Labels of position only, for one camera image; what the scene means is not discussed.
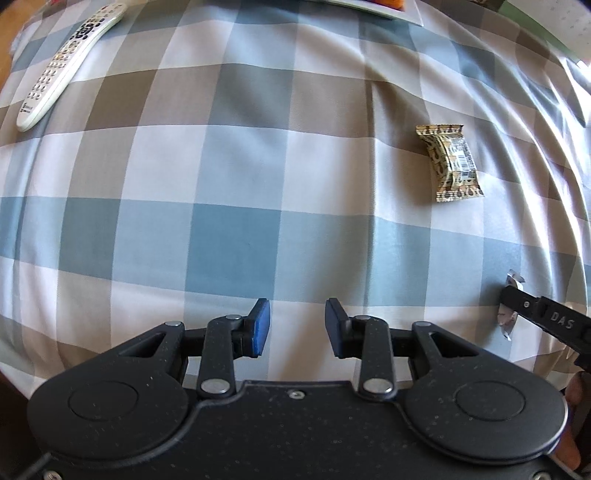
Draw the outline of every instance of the blue and white plaid blanket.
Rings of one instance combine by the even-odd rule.
[[[31,20],[0,93],[0,370],[46,378],[168,320],[272,300],[238,378],[347,379],[323,302],[430,320],[547,373],[568,351],[500,338],[510,268],[590,302],[591,94],[511,21],[418,1],[424,26],[295,0],[130,0],[54,108],[21,101],[106,0]],[[462,124],[484,198],[434,202],[422,124]]]

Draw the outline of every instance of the snack bar wrapper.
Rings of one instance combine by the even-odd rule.
[[[417,135],[427,144],[439,180],[435,195],[438,202],[484,197],[462,127],[417,125]]]

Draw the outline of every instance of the remote control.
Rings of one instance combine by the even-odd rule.
[[[127,10],[125,4],[106,5],[86,20],[50,60],[17,116],[17,129],[29,130],[47,113],[64,91],[92,46],[115,25]]]

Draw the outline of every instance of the hand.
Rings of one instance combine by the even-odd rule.
[[[562,433],[558,445],[552,452],[558,460],[563,462],[571,470],[576,470],[581,464],[581,454],[574,442],[572,431],[573,412],[583,400],[583,382],[580,373],[576,374],[569,382],[564,392],[564,399],[569,406],[569,419]]]

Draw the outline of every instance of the checkered fabric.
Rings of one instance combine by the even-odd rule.
[[[591,95],[551,47],[460,0],[419,1],[424,27],[307,1],[130,0],[17,132],[49,58],[106,3],[33,18],[0,94],[0,369],[24,394],[258,297],[271,331],[239,379],[351,378],[324,332],[331,296],[526,368],[564,356],[524,320],[511,343],[496,328],[510,268],[589,305]],[[424,124],[464,125],[484,198],[434,202]]]

